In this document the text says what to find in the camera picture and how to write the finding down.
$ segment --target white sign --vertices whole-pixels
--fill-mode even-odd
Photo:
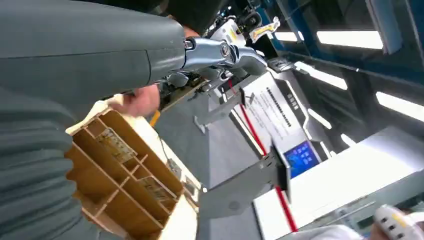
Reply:
[[[247,97],[247,116],[267,152],[270,151],[272,139],[281,156],[307,140],[301,125],[270,72],[258,77],[243,90]],[[252,94],[254,97],[251,101],[249,97]],[[234,110],[246,123],[240,106],[236,106]]]

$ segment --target bolt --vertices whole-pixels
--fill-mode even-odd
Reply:
[[[186,50],[191,50],[194,48],[194,44],[191,41],[184,41],[184,48]]]
[[[226,43],[222,45],[221,53],[224,57],[227,57],[228,55],[230,55],[230,46]]]

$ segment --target ceiling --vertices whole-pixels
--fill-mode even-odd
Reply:
[[[424,1],[387,3],[392,5],[402,38],[401,48],[392,54],[384,54],[381,49],[321,44],[318,40],[317,31],[375,31],[365,0],[280,0],[280,4],[268,0],[261,5],[269,19],[280,18],[282,24],[277,32],[291,32],[288,21],[284,21],[283,6],[304,37],[298,42],[273,39],[280,56],[302,61],[346,81],[348,89],[342,90],[294,72],[311,108],[333,126],[325,133],[336,152],[348,147],[341,141],[341,133],[359,142],[388,125],[424,139],[424,122],[385,108],[376,98],[380,91],[424,106],[420,36],[420,30],[424,32],[424,21],[420,23]]]

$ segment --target hand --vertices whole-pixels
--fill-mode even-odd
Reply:
[[[134,91],[134,95],[124,95],[123,104],[114,101],[109,103],[109,107],[133,117],[146,117],[159,108],[161,98],[157,85],[138,88]]]

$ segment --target blue screen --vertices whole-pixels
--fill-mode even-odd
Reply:
[[[284,157],[290,164],[291,178],[294,178],[307,170],[318,165],[318,159],[307,141],[284,153]]]

